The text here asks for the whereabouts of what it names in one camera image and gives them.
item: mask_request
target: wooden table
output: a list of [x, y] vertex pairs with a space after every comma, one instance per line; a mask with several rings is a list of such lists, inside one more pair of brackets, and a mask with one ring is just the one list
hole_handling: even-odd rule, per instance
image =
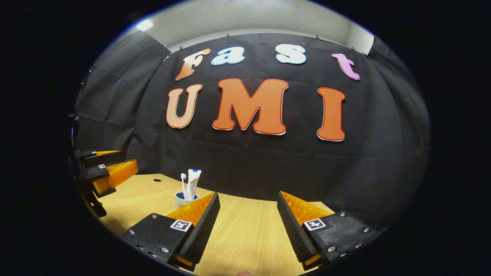
[[[180, 181], [162, 174], [135, 175], [116, 189], [99, 201], [108, 213], [101, 221], [120, 234], [151, 213], [165, 216], [174, 211], [174, 194], [182, 191]], [[196, 189], [200, 197], [210, 193]], [[256, 276], [296, 276], [306, 272], [292, 249], [276, 201], [218, 195], [220, 212], [194, 274], [235, 276], [248, 271]], [[312, 204], [332, 212], [321, 202]]]

